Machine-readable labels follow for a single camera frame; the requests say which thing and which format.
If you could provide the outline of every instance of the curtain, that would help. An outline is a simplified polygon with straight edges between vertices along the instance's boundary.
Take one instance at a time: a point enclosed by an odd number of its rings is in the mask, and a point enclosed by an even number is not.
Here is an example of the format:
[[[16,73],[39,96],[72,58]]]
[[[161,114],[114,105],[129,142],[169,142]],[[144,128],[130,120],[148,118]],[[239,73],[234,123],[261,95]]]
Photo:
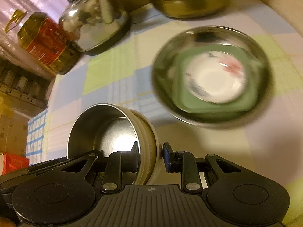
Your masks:
[[[51,70],[43,66],[19,46],[17,32],[20,27],[17,26],[8,34],[4,32],[4,28],[16,9],[21,9],[28,13],[41,11],[47,13],[54,21],[58,22],[67,5],[67,0],[0,0],[0,57],[44,79],[53,79],[55,75]]]

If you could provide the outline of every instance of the red label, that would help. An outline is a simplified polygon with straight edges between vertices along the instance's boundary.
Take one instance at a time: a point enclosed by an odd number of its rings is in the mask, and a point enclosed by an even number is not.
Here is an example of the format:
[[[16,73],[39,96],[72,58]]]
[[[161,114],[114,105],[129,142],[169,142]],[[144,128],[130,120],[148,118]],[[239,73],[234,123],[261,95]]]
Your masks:
[[[66,43],[66,36],[59,26],[51,18],[47,18],[26,51],[49,66],[65,49]]]

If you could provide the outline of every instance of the table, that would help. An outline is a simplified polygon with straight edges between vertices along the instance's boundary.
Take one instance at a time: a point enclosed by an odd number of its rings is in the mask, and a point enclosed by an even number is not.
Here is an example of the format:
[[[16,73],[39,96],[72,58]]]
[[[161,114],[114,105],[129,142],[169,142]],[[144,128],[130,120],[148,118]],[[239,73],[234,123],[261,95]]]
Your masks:
[[[250,35],[270,60],[273,100],[245,126],[224,130],[190,126],[171,116],[152,92],[150,73],[157,51],[176,34],[204,25],[232,27]],[[302,45],[303,38],[259,0],[231,0],[224,11],[193,21],[166,18],[148,4],[133,13],[131,31],[119,44],[96,57],[84,56],[69,73],[56,77],[48,109],[40,114],[45,115],[44,123],[39,116],[30,121],[26,157],[33,164],[66,156],[77,116],[95,103],[115,103],[145,115],[160,141],[169,142],[175,151],[196,157],[215,153],[277,181],[291,197],[284,224],[303,226]],[[36,135],[38,122],[42,135]],[[180,175],[166,174],[162,168],[156,183],[180,183]]]

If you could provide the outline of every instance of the green tray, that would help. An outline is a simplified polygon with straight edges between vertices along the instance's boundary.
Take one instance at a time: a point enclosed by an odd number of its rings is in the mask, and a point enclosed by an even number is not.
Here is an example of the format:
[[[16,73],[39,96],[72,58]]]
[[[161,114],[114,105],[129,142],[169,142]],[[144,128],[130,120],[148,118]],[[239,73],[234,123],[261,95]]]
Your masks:
[[[244,93],[238,99],[224,104],[209,103],[193,96],[187,90],[184,84],[185,67],[192,57],[206,51],[222,51],[231,54],[243,64],[247,76],[247,85]],[[232,115],[230,112],[239,115],[239,112],[248,111],[254,107],[258,99],[258,84],[250,66],[251,62],[256,64],[254,61],[244,50],[231,45],[207,45],[185,50],[175,58],[176,72],[172,86],[172,101],[181,110],[192,114],[211,113],[220,117],[229,117]]]

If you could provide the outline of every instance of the metal basin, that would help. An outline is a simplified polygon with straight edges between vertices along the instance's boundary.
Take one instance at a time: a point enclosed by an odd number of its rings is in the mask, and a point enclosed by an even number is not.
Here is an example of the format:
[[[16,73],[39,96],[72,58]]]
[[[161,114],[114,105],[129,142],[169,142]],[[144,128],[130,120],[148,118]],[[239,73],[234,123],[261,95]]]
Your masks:
[[[138,142],[140,162],[136,173],[124,173],[123,183],[145,184],[149,181],[159,160],[158,138],[151,124],[142,115],[113,104],[96,104],[87,108],[75,121],[69,135],[68,158],[93,149],[112,152],[131,151]]]
[[[213,44],[233,45],[242,48],[264,64],[265,69],[258,89],[258,101],[253,109],[239,112],[239,114],[226,115],[225,118],[217,118],[216,114],[208,116],[189,114],[179,109],[172,101],[175,57],[183,50]],[[272,92],[271,69],[262,48],[246,34],[223,26],[197,27],[172,38],[162,47],[155,58],[151,79],[156,97],[173,116],[188,124],[200,127],[224,128],[242,125],[262,112],[267,106]]]

